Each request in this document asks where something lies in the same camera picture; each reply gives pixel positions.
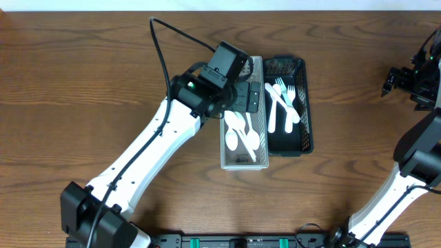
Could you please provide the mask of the white spoon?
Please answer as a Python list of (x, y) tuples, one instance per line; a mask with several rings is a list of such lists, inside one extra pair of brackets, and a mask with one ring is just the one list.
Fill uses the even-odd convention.
[(235, 151), (238, 147), (238, 135), (232, 127), (228, 127), (225, 133), (225, 143), (229, 150)]
[[(281, 94), (280, 86), (277, 83), (273, 85), (273, 88), (278, 93), (278, 95)], [(271, 98), (271, 108), (269, 111), (269, 122), (267, 127), (267, 131), (271, 134), (274, 133), (276, 129), (276, 105), (277, 105), (277, 100)]]
[(229, 110), (225, 110), (224, 115), (227, 125), (238, 133), (239, 138), (243, 142), (243, 145), (248, 151), (252, 161), (256, 162), (256, 154), (249, 145), (248, 139), (245, 136), (245, 119), (243, 118), (243, 115), (239, 112), (232, 112)]
[(246, 122), (245, 122), (244, 116), (240, 112), (235, 112), (235, 115), (237, 117), (236, 126), (237, 126), (238, 130), (241, 132), (241, 134), (243, 136), (246, 136), (246, 133), (245, 133)]

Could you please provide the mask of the pale green fork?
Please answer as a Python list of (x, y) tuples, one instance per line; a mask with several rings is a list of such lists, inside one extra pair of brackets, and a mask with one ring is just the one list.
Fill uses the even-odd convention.
[(285, 100), (285, 103), (286, 103), (288, 106), (292, 107), (293, 105), (292, 105), (292, 102), (291, 102), (290, 99), (289, 99), (289, 96), (288, 96), (288, 94), (287, 94), (287, 88), (286, 88), (286, 86), (285, 86), (283, 80), (282, 80), (280, 77), (278, 77), (278, 78), (276, 79), (276, 83), (277, 83), (277, 84), (279, 85), (279, 87), (280, 87), (281, 94), (283, 95), (283, 98), (284, 98), (284, 100)]

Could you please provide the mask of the white spoon bowl down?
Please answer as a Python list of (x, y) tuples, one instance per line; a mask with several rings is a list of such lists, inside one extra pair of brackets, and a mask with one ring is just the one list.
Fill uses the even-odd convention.
[(246, 112), (247, 124), (248, 124), (248, 133), (247, 139), (253, 150), (258, 150), (260, 147), (260, 136), (257, 131), (252, 126), (252, 118), (249, 112)]

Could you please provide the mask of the white fork tines down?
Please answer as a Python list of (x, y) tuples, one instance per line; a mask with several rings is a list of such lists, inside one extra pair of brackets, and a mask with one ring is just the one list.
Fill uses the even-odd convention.
[(277, 102), (279, 102), (282, 105), (282, 107), (285, 109), (288, 117), (291, 119), (292, 123), (299, 123), (300, 122), (300, 116), (297, 113), (297, 111), (294, 109), (294, 107), (288, 106), (286, 104), (286, 102), (284, 102), (282, 100), (282, 98), (277, 93), (277, 91), (275, 91), (275, 89), (273, 88), (272, 85), (270, 85), (269, 83), (265, 83), (265, 89), (269, 92), (270, 96), (274, 100), (276, 100)]

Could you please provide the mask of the white fork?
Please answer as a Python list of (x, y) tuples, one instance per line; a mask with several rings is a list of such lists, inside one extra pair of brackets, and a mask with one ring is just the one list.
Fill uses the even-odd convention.
[[(291, 104), (292, 107), (294, 106), (293, 101), (295, 100), (295, 97), (296, 97), (295, 87), (293, 85), (288, 85), (285, 99), (287, 100), (287, 103)], [(293, 130), (293, 124), (290, 117), (288, 116), (285, 121), (285, 131), (286, 133), (290, 134), (292, 133), (292, 130)]]

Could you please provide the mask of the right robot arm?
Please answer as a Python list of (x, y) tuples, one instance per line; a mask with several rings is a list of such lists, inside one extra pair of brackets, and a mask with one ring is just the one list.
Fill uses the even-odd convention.
[(410, 94), (416, 110), (428, 114), (399, 140), (394, 165), (380, 189), (325, 239), (324, 247), (410, 247), (404, 234), (386, 230), (416, 199), (440, 190), (440, 30), (433, 31), (411, 58), (413, 68), (391, 68), (382, 95)]

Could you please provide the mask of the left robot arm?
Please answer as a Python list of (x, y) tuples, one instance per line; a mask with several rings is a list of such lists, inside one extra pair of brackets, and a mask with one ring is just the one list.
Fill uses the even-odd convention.
[(130, 218), (141, 196), (187, 140), (210, 118), (229, 110), (259, 111), (262, 60), (221, 42), (210, 62), (171, 80), (170, 95), (133, 143), (86, 187), (61, 193), (61, 228), (82, 247), (150, 247)]

